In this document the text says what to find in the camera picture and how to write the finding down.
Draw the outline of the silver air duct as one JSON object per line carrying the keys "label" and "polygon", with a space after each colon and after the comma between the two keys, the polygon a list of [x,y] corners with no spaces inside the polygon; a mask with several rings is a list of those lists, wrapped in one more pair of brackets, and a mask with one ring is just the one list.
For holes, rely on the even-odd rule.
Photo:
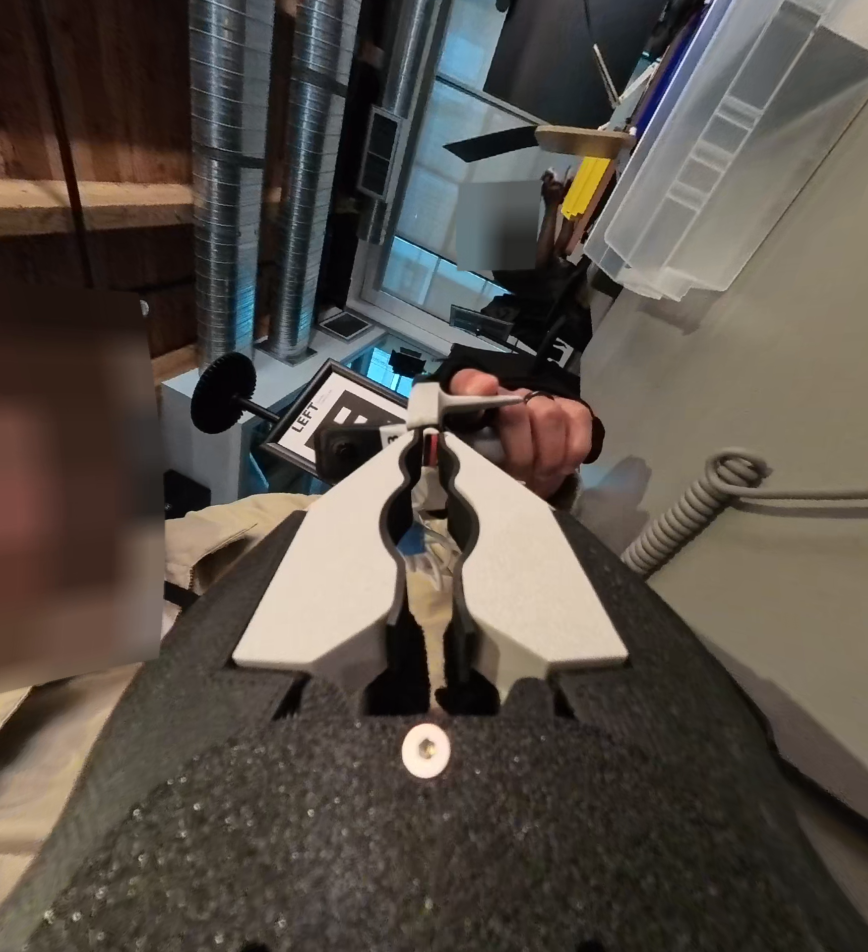
{"label": "silver air duct", "polygon": [[342,138],[360,1],[298,2],[276,222],[268,352],[284,363],[308,353],[333,182]]}
{"label": "silver air duct", "polygon": [[272,1],[188,4],[201,369],[253,346],[275,15]]}

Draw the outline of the person's left hand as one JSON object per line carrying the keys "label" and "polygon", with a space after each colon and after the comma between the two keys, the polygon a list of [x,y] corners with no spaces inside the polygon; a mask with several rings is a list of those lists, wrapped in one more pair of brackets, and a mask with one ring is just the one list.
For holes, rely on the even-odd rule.
{"label": "person's left hand", "polygon": [[448,391],[523,398],[500,408],[491,427],[499,439],[504,471],[541,498],[552,498],[592,451],[594,416],[577,401],[543,394],[530,397],[529,389],[504,387],[495,376],[473,368],[455,374]]}

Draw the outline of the yellow plastic bin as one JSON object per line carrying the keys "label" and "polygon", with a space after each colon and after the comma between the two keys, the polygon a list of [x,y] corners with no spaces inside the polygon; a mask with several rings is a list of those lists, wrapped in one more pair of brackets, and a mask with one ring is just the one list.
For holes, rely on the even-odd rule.
{"label": "yellow plastic bin", "polygon": [[562,217],[572,221],[595,208],[615,173],[616,160],[584,157],[560,205]]}

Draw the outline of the bamboo book stand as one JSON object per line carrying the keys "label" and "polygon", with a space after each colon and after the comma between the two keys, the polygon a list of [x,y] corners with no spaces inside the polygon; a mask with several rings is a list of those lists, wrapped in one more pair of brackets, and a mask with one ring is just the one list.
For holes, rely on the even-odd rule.
{"label": "bamboo book stand", "polygon": [[[599,44],[593,44],[594,59],[601,80],[607,92],[607,98],[616,113],[620,107],[631,101],[632,94],[639,86],[628,86],[623,94],[618,94],[611,73],[608,70],[604,54]],[[609,123],[597,128],[566,125],[537,125],[534,138],[539,148],[562,155],[574,155],[583,158],[617,159],[625,150],[631,150],[637,143],[637,134],[627,128],[615,129]]]}

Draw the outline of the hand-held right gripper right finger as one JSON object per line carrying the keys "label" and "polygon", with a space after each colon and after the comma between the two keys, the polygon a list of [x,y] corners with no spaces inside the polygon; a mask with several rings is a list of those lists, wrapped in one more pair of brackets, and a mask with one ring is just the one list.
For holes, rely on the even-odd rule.
{"label": "hand-held right gripper right finger", "polygon": [[558,513],[458,437],[442,437],[459,553],[443,637],[444,699],[498,704],[523,679],[624,665],[628,650]]}

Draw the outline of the person's beige jacket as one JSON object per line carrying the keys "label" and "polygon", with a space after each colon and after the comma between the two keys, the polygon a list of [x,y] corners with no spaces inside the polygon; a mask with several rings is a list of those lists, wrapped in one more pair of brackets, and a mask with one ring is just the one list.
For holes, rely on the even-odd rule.
{"label": "person's beige jacket", "polygon": [[[304,494],[264,493],[167,520],[166,582],[184,594],[202,595],[243,554],[312,500]],[[33,691],[29,686],[0,694],[0,731]]]}

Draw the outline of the black gear wheel on rod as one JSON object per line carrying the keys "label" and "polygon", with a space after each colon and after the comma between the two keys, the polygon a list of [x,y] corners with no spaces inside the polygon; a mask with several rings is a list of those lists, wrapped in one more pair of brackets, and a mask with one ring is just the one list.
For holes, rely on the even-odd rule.
{"label": "black gear wheel on rod", "polygon": [[193,390],[191,422],[207,435],[226,432],[245,413],[278,425],[284,419],[282,416],[252,400],[256,385],[254,363],[246,354],[234,352],[219,357],[204,369]]}

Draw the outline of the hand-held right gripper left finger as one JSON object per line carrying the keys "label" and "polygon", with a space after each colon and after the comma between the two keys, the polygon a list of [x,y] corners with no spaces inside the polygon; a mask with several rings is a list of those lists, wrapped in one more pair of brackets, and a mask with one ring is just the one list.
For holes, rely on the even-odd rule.
{"label": "hand-held right gripper left finger", "polygon": [[312,676],[364,706],[429,706],[398,550],[423,456],[422,437],[399,437],[309,507],[234,649],[237,667]]}

